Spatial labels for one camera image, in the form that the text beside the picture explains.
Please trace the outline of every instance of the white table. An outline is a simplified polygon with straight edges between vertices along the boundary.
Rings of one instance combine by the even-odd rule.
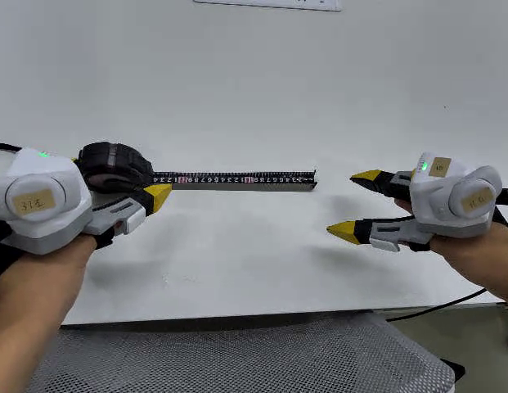
[[[93,256],[67,323],[436,305],[477,289],[436,255],[355,247],[326,226],[402,215],[348,177],[409,169],[423,150],[508,184],[508,0],[344,5],[0,1],[1,140],[68,156],[124,142],[157,170],[318,170],[313,193],[174,192]]]

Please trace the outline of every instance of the black tape measure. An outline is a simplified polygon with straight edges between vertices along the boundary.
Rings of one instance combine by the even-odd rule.
[[[85,146],[76,164],[88,187],[101,193],[131,192],[151,184],[172,184],[177,190],[226,191],[312,191],[317,185],[315,171],[154,172],[139,151],[109,142]]]

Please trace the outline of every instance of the mesh chair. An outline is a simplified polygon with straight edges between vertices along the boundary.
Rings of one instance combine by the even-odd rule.
[[[177,321],[167,332],[61,330],[28,392],[453,391],[452,369],[377,314],[237,320],[192,329]]]

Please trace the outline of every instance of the human hand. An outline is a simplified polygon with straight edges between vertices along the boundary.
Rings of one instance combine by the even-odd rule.
[[[79,236],[51,254],[23,255],[0,277],[0,310],[64,318],[79,293],[96,246],[93,237]]]
[[[411,213],[411,204],[395,203]],[[483,236],[467,239],[434,236],[430,249],[440,254],[459,274],[508,301],[508,228],[492,223]]]
[[[72,307],[93,237],[44,256],[23,255],[0,277],[0,391],[22,392]]]

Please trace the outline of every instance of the paper label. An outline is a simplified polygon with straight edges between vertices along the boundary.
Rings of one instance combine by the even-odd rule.
[[[461,205],[463,206],[463,210],[465,211],[465,213],[470,213],[471,211],[474,211],[479,207],[487,205],[488,203],[493,201],[493,199],[494,198],[492,190],[488,187],[485,187],[481,188],[477,192],[474,192],[467,198],[461,200]]]
[[[49,188],[28,194],[14,196],[14,207],[18,215],[30,215],[56,207],[56,201]]]
[[[452,159],[450,158],[443,157],[434,158],[434,162],[432,163],[432,168],[430,169],[429,176],[432,176],[433,178],[446,178],[451,163]]]

